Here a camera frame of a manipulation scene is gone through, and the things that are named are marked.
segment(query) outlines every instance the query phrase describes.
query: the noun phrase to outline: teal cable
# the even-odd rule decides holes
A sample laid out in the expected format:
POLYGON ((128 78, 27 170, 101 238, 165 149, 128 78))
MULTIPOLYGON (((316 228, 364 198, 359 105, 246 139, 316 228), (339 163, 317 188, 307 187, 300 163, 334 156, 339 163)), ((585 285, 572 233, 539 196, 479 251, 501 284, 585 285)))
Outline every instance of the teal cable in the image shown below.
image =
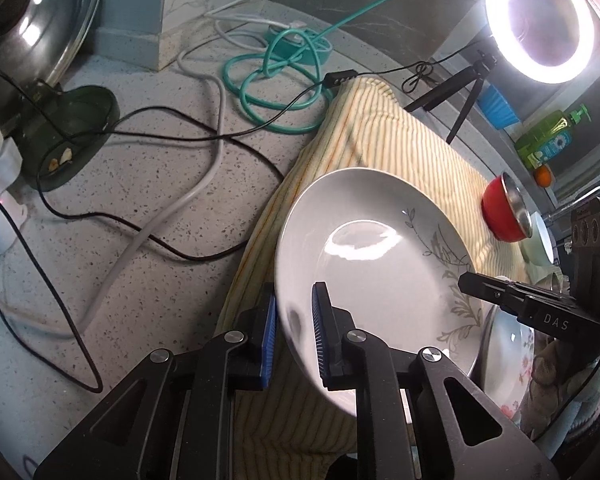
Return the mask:
MULTIPOLYGON (((239 97, 240 104, 242 105, 242 109, 244 110, 244 112, 247 114, 247 116, 251 119, 251 121, 254 124, 256 124, 256 125, 264 124, 266 122, 266 120, 264 118, 260 117, 252 109, 251 105, 256 105, 261 108, 268 108, 270 110, 281 110, 283 107, 285 107, 285 105, 276 103, 276 102, 270 102, 270 101, 258 98, 256 96, 253 96, 253 95, 247 93, 247 89, 248 89, 249 85, 259 76, 262 76, 263 78, 275 77, 280 72, 282 72, 282 70, 284 70, 286 67, 291 67, 294 70, 298 71, 299 73, 304 75, 309 81, 311 81, 312 84, 321 82, 322 78, 323 78, 322 66, 320 65, 320 60, 318 58, 318 53, 317 53, 314 42, 319 40, 320 38, 324 37, 325 35, 329 34, 330 32, 333 32, 337 28, 340 28, 341 26, 345 25, 346 23, 349 23, 351 20, 354 20, 358 16, 361 16, 365 12, 369 12, 371 9, 375 9, 377 6, 384 4, 386 1, 388 1, 388 0, 376 0, 376 1, 368 4, 368 6, 363 7, 360 10, 357 10, 353 14, 350 14, 349 16, 340 20, 339 22, 335 23, 334 25, 327 27, 325 30, 323 30, 320 34, 315 36, 313 39, 309 38, 304 33, 303 30, 299 30, 297 28, 288 28, 288 29, 282 30, 279 34, 277 34, 275 36, 273 41, 271 41, 269 43, 269 46, 267 47, 267 50, 264 53, 262 53, 262 54, 243 54, 242 56, 236 56, 234 58, 231 58, 229 61, 227 61, 224 64, 224 66, 222 67, 222 81, 224 82, 224 85, 231 93, 233 93, 234 95, 239 97), (291 55, 290 57, 288 57, 286 59, 283 59, 280 56, 277 56, 276 54, 274 54, 273 49, 285 36, 288 36, 289 34, 296 34, 297 36, 299 36, 304 41, 304 45, 300 46, 293 55, 291 55), (302 67, 301 65, 299 65, 297 63, 301 59, 302 53, 307 49, 309 49, 311 51, 312 58, 314 60, 315 74, 309 72, 309 70, 305 69, 304 67, 302 67), (244 79, 242 84, 240 86, 237 86, 236 83, 232 81, 230 74, 229 74, 229 70, 235 63, 244 61, 247 59, 261 59, 262 67, 251 72, 244 79)), ((304 108, 307 108, 307 107, 311 106, 313 103, 315 103, 320 98, 320 96, 323 96, 325 99, 327 99, 327 102, 330 102, 333 99, 333 95, 331 94, 331 91, 323 88, 323 86, 318 86, 315 89, 315 91, 313 92, 313 94, 311 95, 311 97, 309 97, 307 100, 305 100, 301 103, 295 104, 294 106, 292 106, 290 108, 290 110, 302 110, 304 108)), ((276 132, 276 133, 280 133, 280 134, 301 135, 301 134, 309 133, 309 132, 315 130, 316 128, 318 128, 320 126, 320 124, 322 124, 323 120, 324 120, 324 117, 320 118, 314 124, 309 124, 308 126, 303 126, 300 128, 272 124, 267 129, 272 132, 276 132)))

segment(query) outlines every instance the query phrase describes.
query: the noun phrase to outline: stainless steel pot lid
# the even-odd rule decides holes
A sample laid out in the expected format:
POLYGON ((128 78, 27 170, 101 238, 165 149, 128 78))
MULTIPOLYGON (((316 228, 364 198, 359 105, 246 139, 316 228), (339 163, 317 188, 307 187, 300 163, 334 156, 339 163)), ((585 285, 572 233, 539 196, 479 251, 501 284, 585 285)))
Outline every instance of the stainless steel pot lid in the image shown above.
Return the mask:
MULTIPOLYGON (((42 79, 56 85, 80 49, 99 0, 4 0, 0 6, 0 68, 24 89, 42 79)), ((12 130, 20 97, 0 80, 0 124, 12 130)))

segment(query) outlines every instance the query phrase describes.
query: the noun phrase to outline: yellow striped cloth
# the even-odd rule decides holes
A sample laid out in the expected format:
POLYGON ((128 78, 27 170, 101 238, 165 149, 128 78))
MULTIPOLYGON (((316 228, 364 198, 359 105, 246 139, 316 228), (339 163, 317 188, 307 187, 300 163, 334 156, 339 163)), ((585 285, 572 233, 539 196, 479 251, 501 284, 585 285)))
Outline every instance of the yellow striped cloth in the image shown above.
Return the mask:
MULTIPOLYGON (((273 280, 278 235, 293 202, 318 177, 339 168, 388 171, 415 186, 460 233, 477 272, 526 281, 517 244, 497 241, 480 212, 487 181, 444 140, 401 107, 389 86, 358 78, 341 88, 314 140, 262 213, 220 315, 230 330, 273 280)), ((237 479, 321 479, 333 461, 356 449, 355 418, 325 400, 304 377, 281 331, 272 380, 264 392, 239 392, 234 418, 237 479)))

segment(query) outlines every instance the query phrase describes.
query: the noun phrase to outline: soap bottle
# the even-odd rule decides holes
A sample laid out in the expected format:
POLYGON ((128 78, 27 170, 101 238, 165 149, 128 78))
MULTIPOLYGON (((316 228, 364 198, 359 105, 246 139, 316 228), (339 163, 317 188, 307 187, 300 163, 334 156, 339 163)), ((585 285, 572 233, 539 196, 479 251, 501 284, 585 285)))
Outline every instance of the soap bottle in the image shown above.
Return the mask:
POLYGON ((569 114, 556 110, 523 134, 516 141, 516 151, 526 168, 533 171, 566 148, 583 115, 591 120, 585 105, 569 114))

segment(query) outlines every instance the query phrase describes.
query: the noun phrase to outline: orange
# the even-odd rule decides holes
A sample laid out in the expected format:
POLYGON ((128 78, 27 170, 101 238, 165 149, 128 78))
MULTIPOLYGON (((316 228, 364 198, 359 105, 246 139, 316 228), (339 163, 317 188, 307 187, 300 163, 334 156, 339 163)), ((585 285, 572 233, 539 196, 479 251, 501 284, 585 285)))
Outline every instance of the orange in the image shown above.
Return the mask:
POLYGON ((534 171, 534 179, 536 180, 536 184, 538 184, 538 186, 549 187, 554 180, 554 176, 551 174, 551 170, 547 166, 540 166, 534 171))

